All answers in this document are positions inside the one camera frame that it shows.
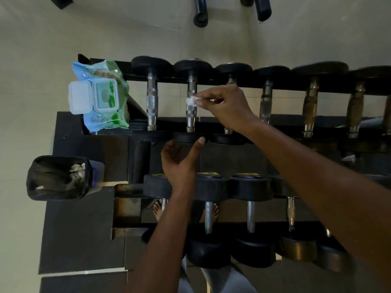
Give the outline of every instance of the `white tissue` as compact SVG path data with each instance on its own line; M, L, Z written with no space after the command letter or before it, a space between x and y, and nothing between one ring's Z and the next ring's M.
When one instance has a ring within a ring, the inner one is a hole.
M190 98L186 99L186 105L197 107L196 105L196 99L198 99L196 96L191 96Z

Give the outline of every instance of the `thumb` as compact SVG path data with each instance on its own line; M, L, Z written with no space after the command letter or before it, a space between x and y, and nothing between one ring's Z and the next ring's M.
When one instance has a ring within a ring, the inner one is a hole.
M193 147L190 149L189 151L189 154L187 155L187 157L185 158L185 160L187 162L190 162L191 164L193 164L198 155L199 155L199 152L203 146L203 144L205 143L205 138L204 137L201 137L199 138L193 145Z
M197 105L197 107L200 107L208 111L212 111L213 106L216 105L216 103L213 103L209 99L196 99L195 104Z

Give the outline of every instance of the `yellow label on dumbbell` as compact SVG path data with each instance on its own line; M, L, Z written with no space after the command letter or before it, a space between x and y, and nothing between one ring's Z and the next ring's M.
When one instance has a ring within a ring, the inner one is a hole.
M203 174L203 175L215 175L215 176L218 176L218 175L219 175L218 173L214 173L214 172L205 172L205 173L197 173L197 174Z
M238 175L259 176L257 173L239 173Z

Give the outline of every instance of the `foot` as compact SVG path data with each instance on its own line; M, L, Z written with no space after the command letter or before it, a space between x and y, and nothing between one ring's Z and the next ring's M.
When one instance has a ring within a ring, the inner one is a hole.
M155 215L156 220L159 222L160 217L161 217L161 204L162 204L162 199L159 199L159 201L155 202L153 204L153 214Z
M213 223L217 221L217 218L219 217L219 207L214 203L213 204ZM205 209L202 212L201 219L199 220L200 223L205 223Z

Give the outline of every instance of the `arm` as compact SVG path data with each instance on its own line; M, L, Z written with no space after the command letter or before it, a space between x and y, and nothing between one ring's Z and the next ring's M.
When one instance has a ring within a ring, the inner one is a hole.
M233 84L196 96L197 106L257 145L345 249L391 285L391 191L263 123Z
M179 164L174 160L179 151L169 141L161 152L164 174L172 185L172 195L136 265L126 292L171 292L178 291L181 260L186 230L193 201L196 170L194 162L205 138L200 138L188 156Z

